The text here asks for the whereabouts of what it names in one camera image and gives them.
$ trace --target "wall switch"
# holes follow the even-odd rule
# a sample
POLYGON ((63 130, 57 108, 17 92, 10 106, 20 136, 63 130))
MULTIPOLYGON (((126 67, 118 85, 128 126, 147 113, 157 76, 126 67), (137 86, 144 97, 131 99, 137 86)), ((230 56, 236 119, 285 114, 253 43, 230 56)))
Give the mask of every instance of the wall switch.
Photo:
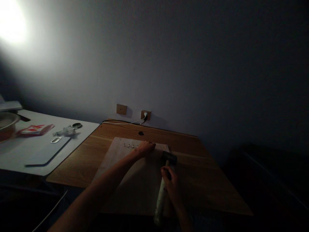
POLYGON ((123 114, 126 115, 126 106, 125 105, 120 105, 117 104, 117 110, 116 110, 117 114, 123 114))
POLYGON ((142 111, 141 113, 141 119, 143 119, 145 117, 144 113, 147 113, 147 121, 150 120, 150 116, 151 116, 151 111, 142 111))

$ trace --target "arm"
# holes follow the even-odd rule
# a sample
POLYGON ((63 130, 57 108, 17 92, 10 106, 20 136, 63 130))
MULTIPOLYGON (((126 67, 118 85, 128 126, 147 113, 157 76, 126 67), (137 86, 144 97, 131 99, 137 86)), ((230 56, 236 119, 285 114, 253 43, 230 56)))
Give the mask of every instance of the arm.
POLYGON ((131 166, 154 148, 155 143, 141 142, 137 149, 92 182, 48 231, 86 231, 131 166))
POLYGON ((178 177, 176 173, 171 169, 171 167, 164 166, 161 168, 161 174, 165 182, 168 196, 172 204, 174 205, 182 232, 193 231, 191 221, 189 219, 189 216, 187 214, 187 211, 184 207, 183 201, 179 193, 178 177), (167 171, 171 174, 171 180, 169 180, 167 177, 167 173, 166 173, 167 171))

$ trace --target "white table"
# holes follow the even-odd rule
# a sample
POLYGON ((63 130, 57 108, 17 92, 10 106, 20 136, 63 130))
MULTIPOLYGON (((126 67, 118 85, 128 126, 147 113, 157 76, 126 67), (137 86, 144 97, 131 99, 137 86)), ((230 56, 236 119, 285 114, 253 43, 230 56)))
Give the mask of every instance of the white table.
POLYGON ((16 124, 16 131, 27 128, 30 125, 54 124, 55 127, 42 136, 28 138, 16 137, 0 143, 0 169, 46 176, 51 173, 62 161, 64 161, 98 126, 98 123, 78 121, 66 118, 35 113, 28 110, 19 110, 18 114, 25 116, 31 121, 19 121, 16 124), (51 160, 43 167, 25 167, 27 160, 42 148, 47 146, 53 138, 52 134, 61 131, 74 123, 81 123, 83 126, 77 129, 74 136, 51 160))

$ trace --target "plywood board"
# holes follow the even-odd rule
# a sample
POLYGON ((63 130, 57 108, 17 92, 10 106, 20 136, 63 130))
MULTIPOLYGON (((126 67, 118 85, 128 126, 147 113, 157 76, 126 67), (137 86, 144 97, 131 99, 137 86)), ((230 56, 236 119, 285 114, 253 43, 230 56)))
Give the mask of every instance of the plywood board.
MULTIPOLYGON (((115 137, 93 180, 132 151, 132 148, 125 147, 124 144, 136 147, 140 142, 115 137)), ((157 143, 154 152, 129 169, 101 212, 153 215, 161 183, 160 168, 164 165, 161 161, 162 150, 169 152, 167 145, 157 143)))

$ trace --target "bowl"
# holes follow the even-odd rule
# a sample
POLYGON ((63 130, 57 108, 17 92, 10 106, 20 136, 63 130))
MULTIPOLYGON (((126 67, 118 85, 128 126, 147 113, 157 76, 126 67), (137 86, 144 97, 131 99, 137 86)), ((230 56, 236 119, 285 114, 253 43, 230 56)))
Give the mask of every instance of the bowl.
POLYGON ((0 141, 11 138, 15 133, 15 124, 19 116, 13 113, 0 112, 0 141))

